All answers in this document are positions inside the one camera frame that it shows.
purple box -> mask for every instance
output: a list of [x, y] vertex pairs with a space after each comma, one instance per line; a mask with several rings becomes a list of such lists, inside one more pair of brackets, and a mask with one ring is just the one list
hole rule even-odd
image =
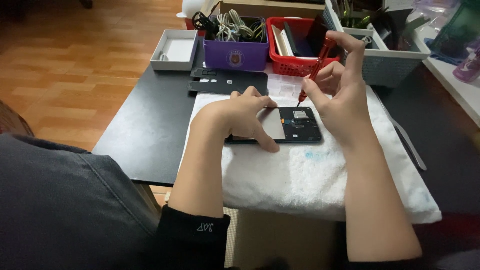
[[204, 39], [205, 65], [209, 68], [263, 71], [268, 56], [267, 42], [235, 42]]

forearm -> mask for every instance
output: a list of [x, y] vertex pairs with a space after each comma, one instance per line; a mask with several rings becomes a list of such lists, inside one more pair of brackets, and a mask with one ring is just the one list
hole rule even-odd
[[222, 148], [215, 121], [192, 121], [168, 206], [192, 215], [223, 217]]
[[421, 248], [373, 129], [345, 147], [347, 250], [350, 261], [401, 260]]

white box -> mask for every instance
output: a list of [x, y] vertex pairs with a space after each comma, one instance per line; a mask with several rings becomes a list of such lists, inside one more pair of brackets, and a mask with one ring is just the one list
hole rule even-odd
[[[150, 64], [154, 70], [191, 70], [197, 43], [197, 30], [164, 30]], [[161, 54], [166, 61], [159, 60]]]

smartphone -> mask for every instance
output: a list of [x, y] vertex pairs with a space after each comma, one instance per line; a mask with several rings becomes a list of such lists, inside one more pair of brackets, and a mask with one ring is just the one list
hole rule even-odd
[[[257, 118], [265, 132], [277, 143], [319, 143], [322, 134], [310, 107], [263, 108]], [[254, 144], [253, 138], [230, 135], [226, 144]]]

red plastic basket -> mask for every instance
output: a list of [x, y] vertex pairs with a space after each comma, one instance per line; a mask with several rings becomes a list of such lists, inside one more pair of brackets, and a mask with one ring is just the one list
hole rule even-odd
[[[317, 63], [316, 59], [302, 59], [295, 56], [280, 56], [276, 52], [275, 38], [272, 32], [272, 25], [283, 30], [283, 22], [287, 22], [290, 29], [300, 37], [306, 37], [313, 19], [293, 19], [284, 17], [270, 17], [266, 21], [268, 40], [270, 40], [270, 58], [273, 61], [273, 72], [280, 75], [290, 75], [303, 77], [312, 71], [313, 66]], [[339, 57], [327, 58], [324, 66], [333, 61], [339, 61]]]

